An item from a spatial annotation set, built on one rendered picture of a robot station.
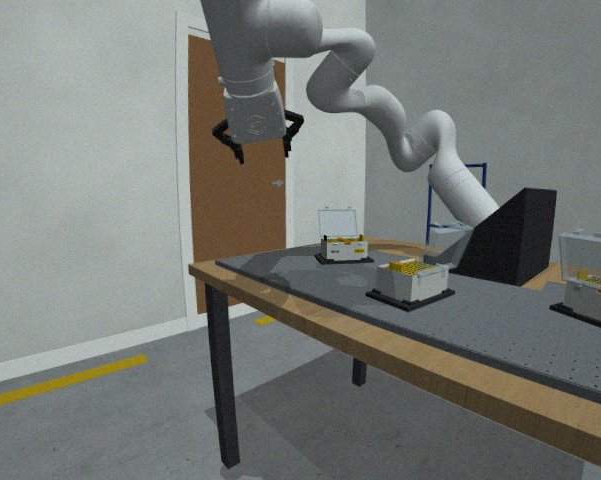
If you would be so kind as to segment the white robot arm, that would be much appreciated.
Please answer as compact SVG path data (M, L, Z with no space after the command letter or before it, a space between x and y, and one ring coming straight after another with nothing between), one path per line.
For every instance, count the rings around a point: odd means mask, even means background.
M475 228L500 208L458 157L456 128L447 113L429 111L404 133L405 110L387 89L350 88L375 55L368 33L323 29L321 14L309 0L200 1L218 82L228 93L250 96L271 87L276 78L272 58L309 58L331 50L306 86L314 107L363 115L382 132L392 161L403 172L417 170L438 149L427 179L457 221Z

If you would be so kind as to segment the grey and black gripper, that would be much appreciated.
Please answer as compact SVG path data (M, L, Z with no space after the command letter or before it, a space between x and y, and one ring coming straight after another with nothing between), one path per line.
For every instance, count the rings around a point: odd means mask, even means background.
M292 138L299 132L304 118L283 108L275 80L266 91L250 96L232 95L225 87L223 97L226 119L213 128L212 135L234 151L240 165L244 163L241 144L279 138L284 139L285 157L289 158ZM285 119L294 123L288 128ZM228 127L231 136L223 133Z

